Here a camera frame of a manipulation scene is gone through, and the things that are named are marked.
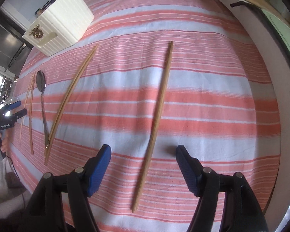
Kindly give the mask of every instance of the red and white striped cloth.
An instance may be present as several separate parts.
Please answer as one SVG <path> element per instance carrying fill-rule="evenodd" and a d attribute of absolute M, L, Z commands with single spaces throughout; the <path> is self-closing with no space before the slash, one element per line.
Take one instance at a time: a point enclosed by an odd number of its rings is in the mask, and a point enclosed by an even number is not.
<path fill-rule="evenodd" d="M 34 89 L 30 153 L 28 116 L 12 157 L 33 191 L 45 172 L 71 172 L 103 144 L 112 159 L 90 206 L 101 231 L 186 231 L 197 205 L 175 160 L 175 147 L 218 173 L 241 171 L 265 207 L 280 158 L 280 120 L 266 66 L 251 38 L 218 0 L 85 0 L 95 20 L 74 46 L 51 57 L 33 49 L 14 100 L 24 98 L 42 70 L 48 129 L 71 79 L 98 43 L 61 119 L 48 166 L 40 92 Z M 148 145 L 168 48 L 174 41 L 165 104 L 144 192 L 132 197 Z M 67 196 L 66 220 L 72 223 Z M 223 208 L 220 195 L 213 230 Z"/>

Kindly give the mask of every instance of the cable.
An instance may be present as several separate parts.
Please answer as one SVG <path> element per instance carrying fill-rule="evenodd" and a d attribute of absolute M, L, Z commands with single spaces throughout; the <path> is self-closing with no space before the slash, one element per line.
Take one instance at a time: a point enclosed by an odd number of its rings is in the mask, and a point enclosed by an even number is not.
<path fill-rule="evenodd" d="M 17 174 L 17 172 L 16 172 L 16 169 L 15 169 L 15 167 L 14 167 L 14 163 L 13 163 L 12 159 L 11 159 L 9 156 L 7 156 L 7 155 L 6 155 L 6 157 L 9 158 L 10 161 L 12 162 L 12 166 L 13 166 L 14 172 L 15 172 L 17 178 L 18 178 L 19 181 L 20 181 L 20 178 L 19 178 L 19 176 L 18 176 L 18 174 Z M 24 209 L 25 209 L 25 208 L 26 208 L 26 202 L 25 202 L 25 198 L 24 198 L 23 193 L 22 193 L 22 200 L 23 200 L 23 202 L 24 202 Z"/>

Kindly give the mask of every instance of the white fluffy fabric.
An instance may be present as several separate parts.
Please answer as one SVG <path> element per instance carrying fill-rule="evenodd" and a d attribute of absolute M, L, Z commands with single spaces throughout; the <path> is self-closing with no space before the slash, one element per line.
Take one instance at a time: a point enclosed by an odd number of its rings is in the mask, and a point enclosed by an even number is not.
<path fill-rule="evenodd" d="M 0 219 L 5 219 L 13 212 L 24 207 L 22 195 L 20 194 L 14 198 L 13 192 L 8 189 L 5 175 L 12 171 L 13 169 L 7 158 L 0 161 Z M 28 203 L 31 197 L 29 191 L 25 191 L 23 196 L 25 202 Z"/>

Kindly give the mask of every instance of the wooden chopstick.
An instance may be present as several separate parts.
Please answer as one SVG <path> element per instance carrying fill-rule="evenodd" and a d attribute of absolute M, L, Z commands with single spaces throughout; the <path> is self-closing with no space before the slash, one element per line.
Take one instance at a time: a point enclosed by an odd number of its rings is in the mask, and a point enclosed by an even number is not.
<path fill-rule="evenodd" d="M 70 99 L 70 96 L 74 90 L 74 87 L 76 86 L 78 80 L 80 79 L 81 75 L 83 74 L 84 70 L 87 68 L 91 58 L 93 57 L 93 55 L 96 53 L 96 50 L 97 50 L 97 47 L 98 47 L 98 44 L 93 48 L 93 50 L 89 53 L 89 55 L 87 56 L 87 58 L 84 60 L 83 64 L 81 65 L 80 69 L 78 70 L 78 72 L 76 73 L 73 81 L 71 82 L 61 104 L 60 104 L 60 107 L 57 111 L 57 114 L 56 114 L 56 117 L 55 117 L 55 121 L 53 123 L 53 126 L 52 126 L 52 129 L 49 133 L 49 146 L 47 147 L 47 149 L 45 150 L 45 162 L 44 162 L 44 165 L 46 166 L 47 163 L 48 163 L 48 158 L 49 158 L 49 155 L 50 155 L 50 150 L 52 148 L 52 145 L 53 145 L 53 141 L 54 141 L 54 138 L 55 138 L 55 134 L 56 134 L 56 131 L 57 131 L 57 128 L 58 128 L 58 125 L 59 125 L 59 122 L 60 122 L 60 119 L 63 115 L 63 112 L 65 110 L 65 107 Z"/>
<path fill-rule="evenodd" d="M 29 82 L 29 87 L 28 87 L 27 94 L 26 94 L 26 97 L 25 97 L 24 108 L 26 108 L 29 92 L 30 92 L 30 89 L 31 89 L 31 86 L 32 86 L 32 82 L 33 82 L 33 77 L 34 77 L 34 73 L 32 74 L 30 82 Z M 19 143 L 21 143 L 21 141 L 22 141 L 22 125 L 23 124 L 24 124 L 24 117 L 22 118 L 21 123 L 20 123 Z"/>
<path fill-rule="evenodd" d="M 31 96 L 30 96 L 30 106 L 29 106 L 29 140 L 30 140 L 30 149 L 31 154 L 33 154 L 33 141 L 32 141 L 32 124 L 31 124 L 31 118 L 32 118 L 32 99 L 33 99 L 33 90 L 34 90 L 34 80 L 35 80 L 35 74 L 33 75 L 33 81 L 31 83 Z"/>
<path fill-rule="evenodd" d="M 143 169 L 142 169 L 142 176 L 140 183 L 137 187 L 137 194 L 136 198 L 134 200 L 133 206 L 132 206 L 132 213 L 134 213 L 138 209 L 138 203 L 140 201 L 141 195 L 142 195 L 142 190 L 143 186 L 146 180 L 146 175 L 147 171 L 149 168 L 150 160 L 152 158 L 152 152 L 154 151 L 154 146 L 157 138 L 157 133 L 158 133 L 158 127 L 159 127 L 159 122 L 162 114 L 162 108 L 163 108 L 163 103 L 164 103 L 164 98 L 165 98 L 165 91 L 168 85 L 168 79 L 169 79 L 169 74 L 170 74 L 170 67 L 171 67 L 171 60 L 172 60 L 172 52 L 173 52 L 173 41 L 171 41 L 170 46 L 169 46 L 169 53 L 168 57 L 166 60 L 166 66 L 164 73 L 162 75 L 162 81 L 161 81 L 161 87 L 158 93 L 158 100 L 156 103 L 156 108 L 155 108 L 155 115 L 154 115 L 154 120 L 152 123 L 152 132 L 149 138 L 149 143 L 148 147 L 146 150 L 145 154 L 145 159 L 143 162 Z"/>

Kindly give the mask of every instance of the metal spoon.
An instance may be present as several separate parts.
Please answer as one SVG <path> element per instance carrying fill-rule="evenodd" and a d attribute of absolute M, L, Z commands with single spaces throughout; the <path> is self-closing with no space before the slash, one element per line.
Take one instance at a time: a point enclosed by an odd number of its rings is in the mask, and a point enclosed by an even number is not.
<path fill-rule="evenodd" d="M 45 148 L 49 146 L 49 133 L 47 131 L 46 119 L 45 119 L 45 111 L 44 111 L 44 100 L 43 93 L 46 87 L 46 80 L 44 73 L 39 70 L 36 74 L 36 86 L 38 90 L 41 92 L 41 106 L 42 106 L 42 117 L 43 117 L 43 125 L 44 125 L 44 137 L 45 137 Z"/>

